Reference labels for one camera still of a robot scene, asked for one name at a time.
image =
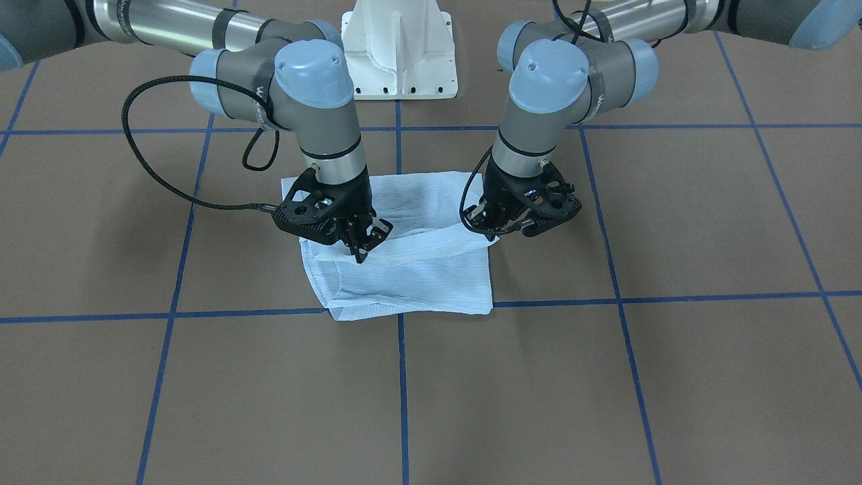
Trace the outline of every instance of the black cable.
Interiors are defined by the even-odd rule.
[[[252,140],[248,143],[248,146],[246,146],[246,152],[244,154],[242,154],[242,166],[244,168],[247,168],[248,170],[253,171],[253,172],[263,172],[264,170],[268,169],[269,167],[272,167],[272,163],[275,161],[276,155],[278,155],[279,135],[278,135],[278,131],[276,131],[275,132],[275,143],[272,145],[272,154],[270,155],[270,160],[266,163],[266,165],[264,165],[263,167],[256,167],[256,166],[250,165],[248,163],[248,156],[252,153],[252,149],[254,148],[254,145],[258,142],[258,139],[260,138],[261,135],[263,135],[263,133],[264,133],[264,130],[262,128],[258,128],[258,130],[254,132],[254,136],[252,136]]]
[[[593,41],[599,41],[599,42],[602,41],[602,39],[594,36],[593,34],[587,34],[586,32],[584,32],[583,31],[584,25],[582,23],[581,23],[581,26],[579,27],[572,19],[563,15],[563,11],[559,8],[559,1],[558,0],[551,0],[551,1],[553,3],[553,10],[555,12],[557,12],[557,17],[559,17],[560,21],[563,22],[566,25],[566,27],[568,27],[574,33],[574,36],[572,37],[572,44],[574,44],[575,41],[577,41],[577,38],[579,36],[580,37],[586,37],[587,39],[591,39]],[[586,6],[584,8],[584,13],[587,13],[587,11],[589,9],[590,9],[590,1],[588,0]]]
[[[493,149],[493,147],[488,148],[488,151],[485,152],[484,155],[482,155],[482,158],[479,160],[479,163],[476,165],[476,168],[473,168],[473,173],[470,174],[470,178],[467,179],[467,183],[466,183],[466,185],[464,185],[464,193],[461,194],[461,204],[458,207],[458,214],[461,217],[461,223],[470,232],[475,232],[477,234],[482,234],[484,236],[505,236],[505,235],[511,234],[517,230],[521,230],[522,224],[521,223],[515,223],[515,224],[512,224],[509,227],[504,228],[504,229],[494,229],[494,230],[476,229],[475,227],[472,226],[472,224],[470,224],[470,221],[468,221],[467,217],[464,215],[464,204],[467,201],[467,192],[470,190],[470,186],[473,183],[473,179],[476,178],[476,174],[479,173],[479,170],[482,168],[482,165],[484,165],[485,161],[488,160],[488,157],[490,157],[490,152],[492,149]]]
[[[263,211],[263,212],[269,212],[269,213],[274,212],[277,209],[277,207],[275,205],[260,204],[260,203],[248,203],[248,204],[241,204],[241,205],[223,205],[223,204],[212,204],[210,202],[203,201],[199,198],[195,198],[195,197],[177,189],[177,187],[172,186],[167,181],[165,181],[164,179],[159,177],[158,174],[155,173],[153,168],[150,167],[150,165],[147,163],[147,161],[144,160],[144,155],[141,154],[141,150],[138,148],[138,144],[134,142],[134,137],[132,137],[132,130],[128,126],[128,111],[132,107],[132,103],[135,101],[135,99],[137,99],[141,95],[141,93],[143,93],[144,91],[146,91],[150,88],[153,88],[155,86],[166,85],[166,84],[170,84],[170,83],[186,83],[186,82],[197,82],[197,83],[206,83],[206,84],[211,84],[211,85],[218,85],[218,86],[221,86],[221,87],[245,94],[249,98],[256,101],[258,104],[260,104],[260,106],[264,108],[264,111],[266,113],[266,117],[269,119],[272,119],[272,105],[270,103],[268,103],[265,99],[263,99],[260,96],[258,96],[257,94],[255,94],[253,91],[250,91],[250,90],[248,90],[248,89],[246,89],[240,85],[235,85],[235,84],[229,83],[227,81],[222,81],[221,79],[206,78],[204,76],[185,75],[185,76],[168,76],[166,78],[153,79],[152,81],[147,81],[146,83],[134,88],[132,90],[132,92],[130,92],[128,94],[128,96],[126,97],[126,102],[123,103],[123,105],[122,105],[122,114],[121,114],[122,132],[126,136],[126,140],[128,141],[128,145],[132,148],[132,152],[134,152],[135,158],[138,159],[138,161],[141,163],[141,166],[144,167],[144,170],[150,175],[150,177],[153,177],[153,179],[155,181],[159,182],[159,184],[161,184],[167,190],[175,193],[176,195],[178,195],[181,198],[188,200],[192,204],[201,205],[201,206],[207,207],[209,209],[216,209],[218,211],[242,211],[245,209],[253,209],[256,211]]]
[[[590,11],[590,4],[592,0],[587,0],[587,3],[584,5],[584,12],[581,14],[581,22],[578,24],[578,32],[575,33],[574,37],[572,37],[572,44],[578,42],[578,37],[584,33],[584,24],[587,21],[587,13]]]

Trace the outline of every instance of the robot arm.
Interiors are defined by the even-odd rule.
[[[659,63],[645,41],[719,29],[791,47],[829,47],[862,17],[862,0],[618,0],[575,20],[515,22],[497,58],[512,72],[509,98],[490,151],[484,195],[462,211],[468,229],[487,237],[538,234],[581,208],[574,187],[552,164],[566,126],[627,106],[649,94]]]
[[[195,55],[192,76],[266,101],[191,82],[205,110],[297,134],[308,168],[281,205],[260,205],[281,230],[318,243],[342,241],[357,262],[389,235],[392,225],[372,207],[353,82],[328,23],[290,24],[195,0],[0,0],[0,11],[0,68],[106,40]]]

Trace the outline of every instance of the folded towel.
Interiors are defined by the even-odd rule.
[[[394,225],[362,264],[343,244],[300,238],[305,273],[336,320],[402,312],[487,314],[493,307],[488,246],[467,230],[458,205],[469,173],[371,177],[374,209]],[[295,179],[282,180],[283,196]],[[468,200],[482,195],[473,181]]]

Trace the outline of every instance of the white metal stand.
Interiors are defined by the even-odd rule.
[[[341,38],[356,99],[458,94],[452,17],[436,0],[358,0]]]

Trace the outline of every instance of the grid line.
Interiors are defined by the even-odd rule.
[[[567,129],[862,129],[862,123],[690,123],[690,124],[573,124]],[[363,132],[422,132],[422,131],[496,131],[498,125],[475,126],[366,126],[360,128]],[[233,127],[213,128],[212,133],[254,133],[256,128]],[[172,134],[172,133],[207,133],[206,128],[138,128],[132,129],[134,134]],[[122,135],[122,129],[7,129],[0,130],[0,135],[35,136],[35,135]]]
[[[395,173],[403,172],[401,100],[395,100]],[[407,414],[407,347],[404,344],[404,314],[398,313],[398,390],[401,397],[401,483],[410,484],[409,421]]]
[[[212,126],[215,121],[215,115],[209,115],[207,123],[207,134],[203,138],[203,148],[201,149],[201,160],[197,164],[197,176],[195,178],[195,190],[192,193],[193,197],[197,197],[200,190],[201,178],[203,170],[206,167],[207,154],[209,153],[209,142],[212,138]],[[183,286],[183,276],[185,271],[185,262],[189,254],[189,245],[191,242],[191,232],[195,224],[195,205],[189,207],[189,217],[185,225],[185,237],[183,239],[183,249],[179,256],[179,264],[177,268],[177,283],[173,290],[171,298],[171,312],[165,327],[165,338],[162,343],[161,355],[159,357],[159,370],[156,373],[155,388],[153,390],[153,400],[150,403],[150,413],[147,418],[147,431],[144,434],[144,444],[141,447],[141,461],[138,464],[138,475],[135,481],[136,485],[143,485],[144,475],[147,472],[147,461],[149,459],[150,444],[153,441],[153,428],[155,427],[156,413],[159,410],[159,398],[161,397],[161,386],[165,379],[165,370],[167,366],[168,352],[171,349],[171,337],[173,335],[173,325],[176,321],[177,307],[179,305],[179,294]]]
[[[862,290],[846,290],[826,292],[829,298],[858,298],[862,297]],[[622,297],[625,305],[636,304],[660,304],[660,303],[690,303],[704,301],[745,301],[745,300],[768,300],[768,299],[806,299],[820,298],[819,292],[795,292],[795,293],[740,293],[740,294],[713,294],[713,295],[678,295],[678,296],[654,296],[654,297]],[[589,305],[615,305],[616,298],[609,299],[549,299],[549,300],[521,300],[521,301],[497,301],[494,308],[521,308],[521,307],[551,307],[551,306],[589,306]],[[74,323],[74,322],[97,322],[111,320],[161,320],[173,316],[175,319],[187,318],[227,318],[227,317],[271,317],[290,315],[313,315],[325,313],[326,308],[271,308],[262,310],[207,310],[196,312],[142,312],[142,313],[93,313],[88,315],[43,315],[34,317],[0,317],[0,324],[50,324],[50,323]]]
[[[30,74],[27,76],[27,81],[24,83],[24,87],[21,89],[21,96],[18,97],[18,103],[15,105],[15,111],[12,112],[12,117],[9,119],[9,125],[6,127],[6,131],[3,133],[3,140],[0,141],[0,156],[3,156],[3,152],[6,150],[6,145],[9,143],[9,138],[12,136],[12,129],[15,127],[15,123],[18,121],[18,115],[21,114],[21,108],[24,106],[24,100],[27,99],[27,94],[30,92],[30,86],[33,84],[33,78],[36,77],[36,71],[39,70],[39,64],[41,61],[37,60],[33,64],[33,68],[30,69]]]
[[[841,330],[841,325],[838,323],[838,318],[835,317],[835,312],[832,309],[832,304],[829,303],[829,297],[827,296],[826,289],[823,287],[823,282],[820,279],[820,275],[817,273],[814,259],[811,257],[808,245],[805,243],[805,238],[803,237],[802,230],[799,228],[799,224],[796,221],[796,216],[793,215],[793,210],[790,208],[790,201],[787,199],[787,195],[784,193],[784,188],[781,185],[781,180],[779,180],[778,178],[778,172],[776,172],[775,170],[775,165],[772,163],[772,158],[769,155],[769,150],[766,149],[766,143],[763,140],[763,136],[760,134],[760,128],[758,128],[757,124],[754,122],[754,114],[752,113],[751,107],[748,104],[748,100],[746,99],[745,93],[742,91],[742,84],[740,83],[739,78],[736,76],[736,71],[734,70],[734,66],[730,61],[728,52],[727,50],[725,50],[724,44],[721,42],[721,37],[718,35],[718,32],[714,32],[713,34],[715,36],[715,41],[718,42],[718,47],[721,50],[721,55],[724,57],[724,62],[728,66],[728,70],[730,71],[730,77],[733,79],[734,85],[736,86],[736,91],[740,95],[742,105],[746,109],[748,119],[751,121],[751,128],[754,130],[754,134],[757,136],[760,150],[763,152],[764,159],[766,160],[766,165],[769,168],[770,175],[772,176],[772,181],[775,183],[775,188],[778,190],[778,196],[781,198],[782,204],[784,204],[784,210],[787,212],[787,217],[790,219],[790,224],[793,226],[793,230],[796,233],[796,239],[799,242],[799,246],[802,248],[803,255],[805,256],[805,261],[808,263],[809,269],[811,270],[811,275],[814,277],[815,284],[817,285],[817,291],[823,300],[823,305],[826,306],[826,312],[829,315],[829,319],[832,321],[832,326],[835,329],[836,335],[838,336],[841,348],[844,350],[847,362],[850,364],[850,369],[853,372],[853,377],[856,378],[856,384],[859,386],[859,391],[862,392],[862,375],[859,373],[859,368],[856,365],[856,360],[853,358],[852,351],[850,351],[850,346],[847,344],[847,340],[844,338],[844,332]]]
[[[662,485],[661,471],[659,470],[659,459],[655,452],[653,443],[653,431],[649,425],[649,415],[647,414],[647,404],[644,400],[643,389],[640,387],[640,374],[638,373],[638,364],[634,357],[634,347],[632,338],[628,332],[628,321],[626,320],[626,308],[620,294],[619,280],[616,278],[616,268],[614,266],[614,255],[610,250],[610,239],[608,238],[608,230],[604,223],[604,215],[602,214],[602,202],[598,195],[598,186],[596,184],[596,175],[593,172],[592,160],[590,158],[590,146],[587,144],[586,134],[582,129],[578,130],[580,135],[581,145],[584,148],[584,161],[587,166],[587,174],[590,176],[590,187],[592,188],[593,197],[596,201],[596,216],[598,225],[602,231],[602,239],[604,239],[604,249],[608,256],[608,270],[610,271],[610,281],[614,286],[614,298],[616,310],[620,316],[620,326],[622,327],[622,336],[626,342],[626,352],[628,353],[628,366],[631,368],[632,381],[634,382],[634,393],[637,396],[638,408],[640,409],[640,420],[644,428],[644,436],[646,437],[646,447],[649,451],[650,464],[653,466],[653,479],[655,485]]]

